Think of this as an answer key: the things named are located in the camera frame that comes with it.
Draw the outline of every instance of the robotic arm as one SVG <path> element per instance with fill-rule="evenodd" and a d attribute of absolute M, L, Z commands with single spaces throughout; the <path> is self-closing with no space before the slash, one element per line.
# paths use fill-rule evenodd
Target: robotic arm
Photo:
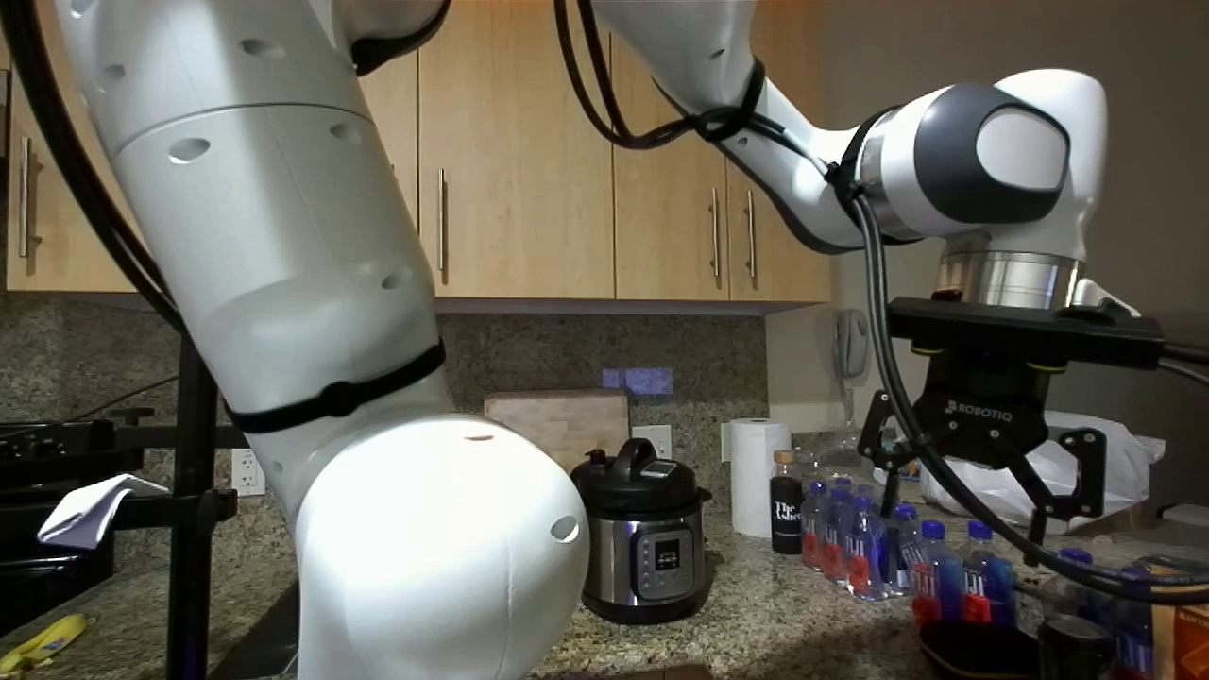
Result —
<path fill-rule="evenodd" d="M 531 443 L 453 414 L 429 269 L 357 85 L 432 36 L 450 1 L 54 2 L 146 243 L 285 508 L 300 676 L 521 676 L 578 600 L 583 506 Z M 7 2 L 4 19 L 35 79 L 30 6 Z M 942 290 L 1032 310 L 1078 301 L 1105 145 L 1093 79 L 959 85 L 825 131 L 756 77 L 753 2 L 580 7 L 687 115 L 765 121 L 716 144 L 806 247 L 864 246 L 846 189 L 860 185 L 886 241 L 949 240 Z M 39 91 L 54 88 L 25 85 L 46 129 L 54 94 Z M 70 155 L 70 140 L 51 142 Z M 87 184 L 73 189 L 89 212 Z"/>

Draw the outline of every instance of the granite countertop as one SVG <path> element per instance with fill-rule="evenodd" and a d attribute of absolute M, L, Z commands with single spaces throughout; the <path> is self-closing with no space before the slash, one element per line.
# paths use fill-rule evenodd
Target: granite countertop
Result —
<path fill-rule="evenodd" d="M 964 528 L 966 519 L 921 508 L 924 518 Z M 909 603 L 861 603 L 767 540 L 735 535 L 728 508 L 710 503 L 706 553 L 715 578 L 694 617 L 650 627 L 608 623 L 582 606 L 562 640 L 531 680 L 582 680 L 700 663 L 719 680 L 810 678 L 931 678 L 919 651 Z M 1062 537 L 1055 544 L 1086 544 Z M 1002 554 L 1018 553 L 1006 549 Z M 295 578 L 288 559 L 216 565 L 210 606 L 210 663 L 241 639 Z M 1018 576 L 1039 572 L 1019 565 Z M 0 638 L 12 649 L 59 616 L 82 612 L 89 630 L 35 670 L 30 680 L 150 680 L 163 678 L 168 574 L 120 574 L 29 626 Z M 1035 610 L 1035 604 L 1022 603 Z M 1037 616 L 1024 611 L 1028 620 Z"/>

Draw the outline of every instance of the cabinet handle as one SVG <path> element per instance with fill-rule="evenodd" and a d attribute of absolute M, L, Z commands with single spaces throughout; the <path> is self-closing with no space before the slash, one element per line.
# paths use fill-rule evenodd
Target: cabinet handle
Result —
<path fill-rule="evenodd" d="M 449 189 L 445 184 L 445 168 L 436 178 L 436 271 L 445 271 L 445 201 Z"/>
<path fill-rule="evenodd" d="M 713 217 L 713 278 L 722 278 L 722 263 L 718 259 L 718 189 L 710 190 L 710 214 Z"/>
<path fill-rule="evenodd" d="M 21 197 L 17 217 L 17 257 L 29 258 L 29 161 L 31 155 L 31 140 L 28 137 L 21 138 Z"/>
<path fill-rule="evenodd" d="M 747 273 L 756 280 L 756 207 L 752 206 L 752 192 L 747 191 L 747 207 L 744 208 L 747 215 Z"/>

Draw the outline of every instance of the paper towel roll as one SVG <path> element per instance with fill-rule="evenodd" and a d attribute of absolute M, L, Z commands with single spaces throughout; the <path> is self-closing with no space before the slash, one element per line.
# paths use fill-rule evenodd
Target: paper towel roll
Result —
<path fill-rule="evenodd" d="M 745 417 L 727 423 L 730 450 L 730 520 L 735 531 L 773 536 L 768 480 L 773 451 L 789 448 L 789 426 L 767 417 Z"/>

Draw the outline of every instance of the pressure cooker handle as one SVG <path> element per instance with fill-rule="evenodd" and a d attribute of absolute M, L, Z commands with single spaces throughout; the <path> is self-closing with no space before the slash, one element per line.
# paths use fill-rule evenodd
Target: pressure cooker handle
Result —
<path fill-rule="evenodd" d="M 655 453 L 655 445 L 647 439 L 636 437 L 621 444 L 621 451 L 617 454 L 617 460 L 613 462 L 613 474 L 629 479 L 631 474 L 635 474 L 631 471 L 642 469 L 649 460 L 655 457 L 659 457 Z"/>

